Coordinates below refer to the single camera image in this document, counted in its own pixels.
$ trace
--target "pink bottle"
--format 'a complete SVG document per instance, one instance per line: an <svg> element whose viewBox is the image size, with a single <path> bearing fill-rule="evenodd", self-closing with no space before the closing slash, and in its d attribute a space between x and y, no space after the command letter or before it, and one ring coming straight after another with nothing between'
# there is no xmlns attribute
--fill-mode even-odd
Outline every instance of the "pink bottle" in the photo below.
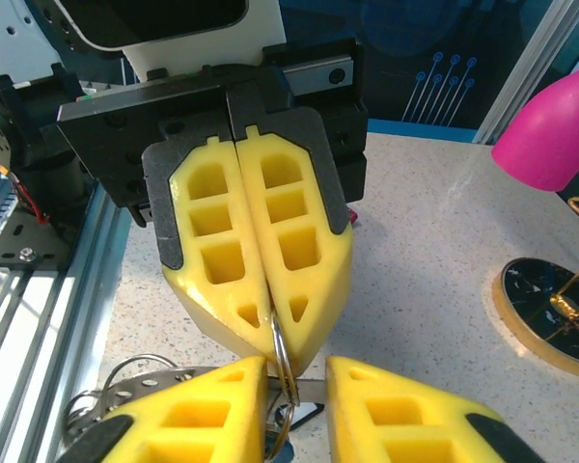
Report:
<svg viewBox="0 0 579 463"><path fill-rule="evenodd" d="M563 190L579 172L579 71L534 96L493 147L510 176L547 191Z"/></svg>

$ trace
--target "white countertop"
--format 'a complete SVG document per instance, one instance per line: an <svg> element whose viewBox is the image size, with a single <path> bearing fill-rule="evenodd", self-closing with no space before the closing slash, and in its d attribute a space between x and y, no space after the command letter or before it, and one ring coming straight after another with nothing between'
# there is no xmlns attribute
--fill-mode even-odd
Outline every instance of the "white countertop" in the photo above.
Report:
<svg viewBox="0 0 579 463"><path fill-rule="evenodd" d="M500 172L488 147L370 134L366 156L351 299L305 377L322 377L329 354L365 361L486 404L548 462L579 462L579 377L527 351L491 300L509 260L579 269L579 218ZM132 228L101 379L144 352L180 365L235 359L189 319L155 246L152 227ZM329 461L324 416L291 441L295 462Z"/></svg>

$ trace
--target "yellow foam gripper pad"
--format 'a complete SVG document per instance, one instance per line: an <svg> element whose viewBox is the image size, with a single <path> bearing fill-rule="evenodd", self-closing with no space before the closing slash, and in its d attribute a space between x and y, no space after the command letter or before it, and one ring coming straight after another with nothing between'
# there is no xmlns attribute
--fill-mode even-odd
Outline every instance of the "yellow foam gripper pad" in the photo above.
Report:
<svg viewBox="0 0 579 463"><path fill-rule="evenodd" d="M318 172L331 170L338 182L327 155ZM308 151L251 126L237 143L209 138L169 181L186 256L180 268L164 266L170 286L204 334L238 355L274 362L272 303L295 374L315 357L350 288L343 193L335 207L345 218L335 229L314 165Z"/></svg>
<svg viewBox="0 0 579 463"><path fill-rule="evenodd" d="M266 414L265 358L250 357L107 415L134 419L103 463L259 463Z"/></svg>
<svg viewBox="0 0 579 463"><path fill-rule="evenodd" d="M344 357L326 381L333 463L542 462L475 402Z"/></svg>

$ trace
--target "black round base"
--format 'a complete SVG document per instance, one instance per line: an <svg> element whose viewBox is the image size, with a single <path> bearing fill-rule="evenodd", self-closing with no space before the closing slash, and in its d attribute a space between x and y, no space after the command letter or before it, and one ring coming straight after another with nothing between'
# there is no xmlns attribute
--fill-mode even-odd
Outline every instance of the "black round base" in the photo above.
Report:
<svg viewBox="0 0 579 463"><path fill-rule="evenodd" d="M494 299L505 322L510 326L510 317L506 315L507 308L503 307L508 303L509 309L518 315L512 321L515 326L510 328L526 346L543 358L545 356L535 348L540 342L553 347L570 361L579 362L579 320L568 320L549 302L549 298L573 275L569 270L552 262L517 259L504 268L499 281L495 282ZM579 282L567 290L565 296L579 308ZM523 326L533 335L533 340L521 336L519 331ZM530 340L533 345L527 345L524 339ZM549 355L553 356L553 349L548 350Z"/></svg>

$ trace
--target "red wire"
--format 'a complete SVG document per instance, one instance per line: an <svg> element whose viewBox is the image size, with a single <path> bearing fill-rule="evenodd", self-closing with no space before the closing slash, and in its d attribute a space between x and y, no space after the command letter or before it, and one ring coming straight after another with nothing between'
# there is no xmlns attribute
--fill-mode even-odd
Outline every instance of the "red wire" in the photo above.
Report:
<svg viewBox="0 0 579 463"><path fill-rule="evenodd" d="M41 225L44 225L47 222L49 222L49 216L44 215L41 212L41 210L39 209L37 204L30 197L28 190L26 190L26 188L21 183L16 185L16 189L24 197L24 199L28 202L28 204L32 207L32 211L34 212L35 216L37 217L37 222Z"/></svg>

